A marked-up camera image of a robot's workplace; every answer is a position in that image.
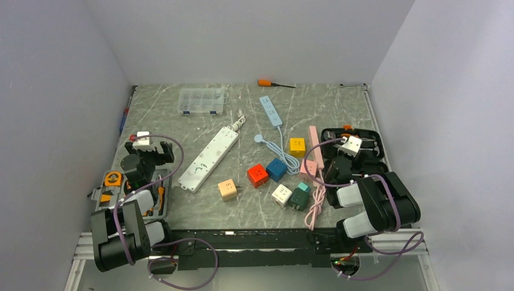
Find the pink cube socket adapter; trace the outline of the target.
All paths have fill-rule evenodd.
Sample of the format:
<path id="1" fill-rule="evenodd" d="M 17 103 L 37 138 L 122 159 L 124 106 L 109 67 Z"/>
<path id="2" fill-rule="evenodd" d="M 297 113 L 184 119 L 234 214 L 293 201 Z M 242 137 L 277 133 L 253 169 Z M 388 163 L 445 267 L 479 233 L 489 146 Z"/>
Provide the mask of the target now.
<path id="1" fill-rule="evenodd" d="M 299 177 L 303 180 L 307 180 L 310 176 L 316 176 L 318 171 L 318 164 L 316 161 L 310 159 L 302 159 L 301 167 L 299 171 Z"/>

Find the teal small plug adapter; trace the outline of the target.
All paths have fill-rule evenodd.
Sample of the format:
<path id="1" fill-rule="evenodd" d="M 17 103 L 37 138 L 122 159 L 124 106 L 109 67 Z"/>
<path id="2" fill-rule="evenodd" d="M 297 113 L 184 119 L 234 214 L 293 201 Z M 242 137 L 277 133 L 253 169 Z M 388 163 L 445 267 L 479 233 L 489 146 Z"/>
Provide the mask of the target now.
<path id="1" fill-rule="evenodd" d="M 304 182 L 300 182 L 298 184 L 297 188 L 302 190 L 302 191 L 304 191 L 304 192 L 306 192 L 306 193 L 310 193 L 310 191 L 311 191 L 311 187 L 308 184 L 304 183 Z"/>

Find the yellow cube socket adapter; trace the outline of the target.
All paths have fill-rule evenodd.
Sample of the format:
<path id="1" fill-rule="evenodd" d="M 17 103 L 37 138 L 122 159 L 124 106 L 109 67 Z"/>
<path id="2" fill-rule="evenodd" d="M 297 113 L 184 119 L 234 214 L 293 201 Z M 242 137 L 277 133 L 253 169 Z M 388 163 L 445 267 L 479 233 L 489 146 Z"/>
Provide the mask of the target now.
<path id="1" fill-rule="evenodd" d="M 289 154 L 295 158 L 302 158 L 306 153 L 304 138 L 290 138 Z"/>

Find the dark green cube adapter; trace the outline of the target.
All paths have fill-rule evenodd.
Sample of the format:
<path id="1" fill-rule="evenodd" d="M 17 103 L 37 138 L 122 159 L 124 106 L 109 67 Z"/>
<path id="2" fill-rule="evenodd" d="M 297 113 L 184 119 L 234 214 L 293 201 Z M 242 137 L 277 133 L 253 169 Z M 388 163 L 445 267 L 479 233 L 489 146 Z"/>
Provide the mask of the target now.
<path id="1" fill-rule="evenodd" d="M 304 211 L 310 199 L 310 194 L 303 189 L 296 188 L 288 200 L 288 205 L 294 211 Z"/>

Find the white power strip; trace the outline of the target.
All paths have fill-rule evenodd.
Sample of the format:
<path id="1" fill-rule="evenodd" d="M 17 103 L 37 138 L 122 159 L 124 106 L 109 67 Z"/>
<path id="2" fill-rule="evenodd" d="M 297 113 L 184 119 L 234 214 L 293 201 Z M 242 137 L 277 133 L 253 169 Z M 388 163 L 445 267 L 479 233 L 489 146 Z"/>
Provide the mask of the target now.
<path id="1" fill-rule="evenodd" d="M 238 138 L 239 133 L 231 128 L 220 129 L 178 178 L 181 188 L 196 193 Z"/>

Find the blue cube socket adapter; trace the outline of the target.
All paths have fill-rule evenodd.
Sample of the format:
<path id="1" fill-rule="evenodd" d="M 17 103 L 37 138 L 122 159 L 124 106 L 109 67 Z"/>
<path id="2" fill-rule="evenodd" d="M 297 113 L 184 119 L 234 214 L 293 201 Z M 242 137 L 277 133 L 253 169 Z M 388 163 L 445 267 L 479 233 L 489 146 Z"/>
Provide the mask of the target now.
<path id="1" fill-rule="evenodd" d="M 287 173 L 288 167 L 278 158 L 274 158 L 265 168 L 270 179 L 279 182 Z"/>

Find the white cube socket adapter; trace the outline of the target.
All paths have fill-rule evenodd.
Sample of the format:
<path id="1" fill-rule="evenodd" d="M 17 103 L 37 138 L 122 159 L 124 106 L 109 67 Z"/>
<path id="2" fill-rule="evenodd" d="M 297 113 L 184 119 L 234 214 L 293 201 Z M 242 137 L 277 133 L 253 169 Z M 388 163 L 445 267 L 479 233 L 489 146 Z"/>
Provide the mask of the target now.
<path id="1" fill-rule="evenodd" d="M 280 208 L 284 208 L 291 198 L 293 192 L 284 186 L 283 184 L 279 184 L 277 188 L 272 193 L 272 200 L 280 206 Z"/>

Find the red cube socket adapter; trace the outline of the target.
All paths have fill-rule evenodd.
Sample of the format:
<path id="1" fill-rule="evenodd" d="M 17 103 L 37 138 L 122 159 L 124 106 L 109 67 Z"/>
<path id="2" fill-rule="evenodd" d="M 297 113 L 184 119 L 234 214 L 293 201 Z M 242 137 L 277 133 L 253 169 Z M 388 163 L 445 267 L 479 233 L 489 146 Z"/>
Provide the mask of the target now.
<path id="1" fill-rule="evenodd" d="M 254 188 L 264 185 L 269 180 L 269 174 L 262 164 L 256 164 L 247 171 L 247 177 Z"/>

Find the beige cube socket adapter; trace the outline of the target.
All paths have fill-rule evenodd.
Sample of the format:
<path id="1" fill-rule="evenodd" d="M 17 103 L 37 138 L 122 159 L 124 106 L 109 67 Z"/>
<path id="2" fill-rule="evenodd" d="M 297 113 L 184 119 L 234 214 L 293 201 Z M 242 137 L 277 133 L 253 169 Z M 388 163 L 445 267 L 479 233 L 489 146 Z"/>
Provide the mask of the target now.
<path id="1" fill-rule="evenodd" d="M 232 179 L 227 179 L 223 182 L 220 182 L 218 184 L 218 190 L 223 202 L 236 199 L 239 196 L 239 186 Z"/>

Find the pink power strip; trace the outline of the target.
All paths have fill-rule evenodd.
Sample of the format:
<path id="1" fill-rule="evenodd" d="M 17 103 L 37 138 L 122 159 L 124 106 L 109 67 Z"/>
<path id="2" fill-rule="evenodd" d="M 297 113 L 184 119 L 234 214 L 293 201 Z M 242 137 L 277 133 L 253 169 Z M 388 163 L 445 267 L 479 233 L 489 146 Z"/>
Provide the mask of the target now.
<path id="1" fill-rule="evenodd" d="M 319 144 L 318 132 L 314 125 L 309 126 L 309 141 L 310 141 L 311 147 L 315 147 Z M 312 154 L 313 154 L 314 160 L 317 163 L 318 169 L 323 170 L 324 169 L 324 160 L 322 157 L 320 147 L 316 147 L 315 149 L 313 149 Z"/>

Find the light blue power strip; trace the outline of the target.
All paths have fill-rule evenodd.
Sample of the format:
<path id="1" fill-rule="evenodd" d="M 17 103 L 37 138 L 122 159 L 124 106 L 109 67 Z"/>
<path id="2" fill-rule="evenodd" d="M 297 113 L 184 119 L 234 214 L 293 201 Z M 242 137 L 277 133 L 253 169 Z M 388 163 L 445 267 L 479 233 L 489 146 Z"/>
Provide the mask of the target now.
<path id="1" fill-rule="evenodd" d="M 278 115 L 278 112 L 275 109 L 271 99 L 268 96 L 262 96 L 259 98 L 259 101 L 273 127 L 282 126 L 282 120 Z"/>

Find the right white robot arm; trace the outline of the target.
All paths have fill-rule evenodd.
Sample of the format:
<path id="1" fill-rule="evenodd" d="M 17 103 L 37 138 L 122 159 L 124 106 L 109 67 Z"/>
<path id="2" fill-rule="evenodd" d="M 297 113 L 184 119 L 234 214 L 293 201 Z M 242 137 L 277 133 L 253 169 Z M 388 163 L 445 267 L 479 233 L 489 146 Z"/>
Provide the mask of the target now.
<path id="1" fill-rule="evenodd" d="M 380 232 L 394 231 L 418 222 L 421 209 L 395 172 L 368 151 L 356 158 L 324 146 L 323 178 L 329 187 L 328 203 L 336 208 L 360 206 L 363 211 L 338 222 L 334 235 L 337 249 L 348 252 L 358 238 Z"/>

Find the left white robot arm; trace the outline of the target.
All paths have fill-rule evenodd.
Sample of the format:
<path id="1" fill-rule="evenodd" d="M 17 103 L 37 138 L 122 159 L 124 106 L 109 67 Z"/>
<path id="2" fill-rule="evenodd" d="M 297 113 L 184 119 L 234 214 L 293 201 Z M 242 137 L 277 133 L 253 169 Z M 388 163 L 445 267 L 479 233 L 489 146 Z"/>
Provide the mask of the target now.
<path id="1" fill-rule="evenodd" d="M 164 222 L 171 171 L 163 166 L 175 160 L 172 145 L 161 141 L 127 142 L 120 170 L 105 172 L 91 215 L 93 257 L 106 272 L 146 258 L 152 249 L 169 253 L 174 237 Z"/>

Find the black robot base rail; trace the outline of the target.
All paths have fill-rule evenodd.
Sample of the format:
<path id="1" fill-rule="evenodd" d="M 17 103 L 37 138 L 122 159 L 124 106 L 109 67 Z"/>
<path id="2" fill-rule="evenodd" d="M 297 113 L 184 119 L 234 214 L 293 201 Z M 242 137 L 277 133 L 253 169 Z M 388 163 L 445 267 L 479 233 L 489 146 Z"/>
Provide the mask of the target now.
<path id="1" fill-rule="evenodd" d="M 157 247 L 152 257 L 177 259 L 178 270 L 219 267 L 297 266 L 328 268 L 345 256 L 371 253 L 363 239 L 344 242 L 333 228 L 173 230 L 176 246 Z"/>

